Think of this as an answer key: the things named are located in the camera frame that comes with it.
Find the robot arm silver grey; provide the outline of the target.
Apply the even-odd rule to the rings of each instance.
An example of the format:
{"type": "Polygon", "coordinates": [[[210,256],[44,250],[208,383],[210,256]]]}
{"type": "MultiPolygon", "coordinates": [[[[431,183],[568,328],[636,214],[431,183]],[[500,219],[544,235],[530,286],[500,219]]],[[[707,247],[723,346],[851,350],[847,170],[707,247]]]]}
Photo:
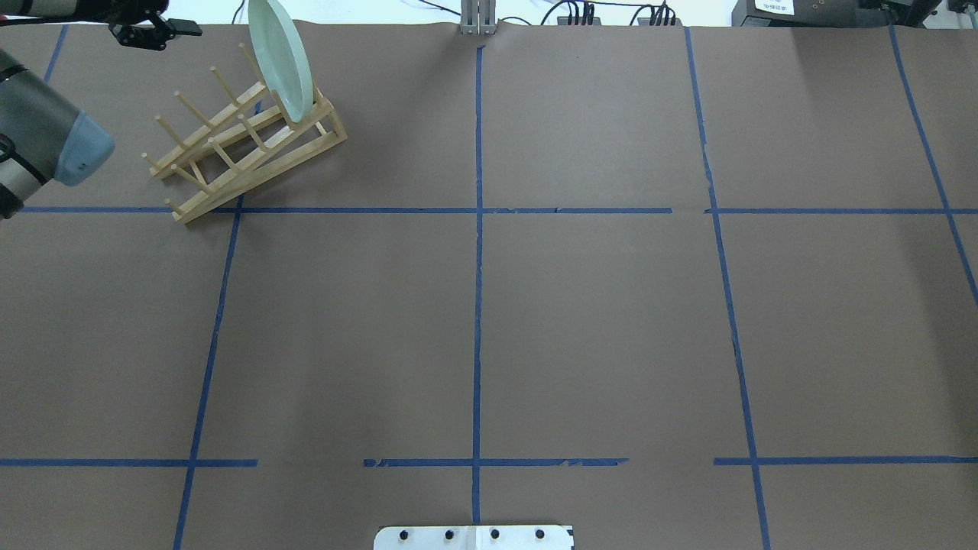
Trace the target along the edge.
{"type": "MultiPolygon", "coordinates": [[[[164,51],[202,35],[193,20],[167,18],[167,1],[4,1],[3,27],[100,22],[119,45],[164,51]]],[[[115,140],[35,72],[2,52],[1,212],[10,219],[51,180],[77,186],[112,155],[115,140]]]]}

